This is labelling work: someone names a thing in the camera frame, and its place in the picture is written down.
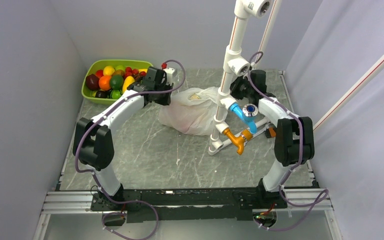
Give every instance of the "orange faucet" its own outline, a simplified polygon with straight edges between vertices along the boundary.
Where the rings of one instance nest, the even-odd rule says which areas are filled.
[[[250,133],[248,129],[243,130],[239,136],[233,135],[230,128],[226,128],[223,131],[223,134],[228,137],[232,144],[237,147],[237,154],[242,155],[244,152],[245,142],[251,140],[253,138],[253,135]]]

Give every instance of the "green plastic bin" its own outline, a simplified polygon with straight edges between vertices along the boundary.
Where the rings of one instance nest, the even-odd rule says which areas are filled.
[[[132,69],[147,69],[148,67],[152,66],[152,64],[148,61],[139,60],[104,59],[96,61],[94,64],[92,64],[92,66],[90,66],[89,70],[86,73],[86,76],[84,76],[83,85],[81,86],[81,94],[83,95],[83,97],[96,104],[111,105],[115,101],[117,101],[117,99],[93,97],[92,91],[86,86],[86,77],[91,74],[95,74],[98,70],[104,69],[106,66],[113,66],[115,68],[118,65],[131,67]]]

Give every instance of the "blue faucet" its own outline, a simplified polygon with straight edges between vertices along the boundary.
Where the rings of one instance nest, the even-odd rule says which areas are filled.
[[[257,125],[254,122],[254,117],[245,116],[245,114],[242,112],[241,107],[239,107],[237,103],[232,104],[232,106],[229,107],[229,110],[234,112],[242,120],[242,122],[248,125],[249,132],[251,132],[252,134],[257,133]]]

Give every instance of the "orange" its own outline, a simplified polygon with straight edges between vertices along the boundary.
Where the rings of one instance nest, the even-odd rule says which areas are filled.
[[[99,87],[100,87],[100,89],[102,89],[104,91],[110,90],[111,89],[110,79],[111,79],[110,75],[101,76],[100,79],[99,79]]]

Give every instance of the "orange valve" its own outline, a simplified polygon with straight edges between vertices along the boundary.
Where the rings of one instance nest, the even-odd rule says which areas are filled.
[[[102,76],[99,79],[99,87],[100,87],[100,89],[102,89],[104,91],[110,90],[111,89],[110,80],[111,80],[111,76],[110,75]]]
[[[235,136],[231,132],[230,128],[226,128],[223,131],[223,134],[226,135],[226,137],[228,137],[230,139],[232,144],[237,147],[237,151],[236,152],[239,155],[242,155],[242,153],[244,152],[245,142],[247,142],[247,141],[249,141],[249,140],[251,140],[253,138],[253,135],[250,133],[250,131],[248,129],[243,130],[240,133],[240,136]]]

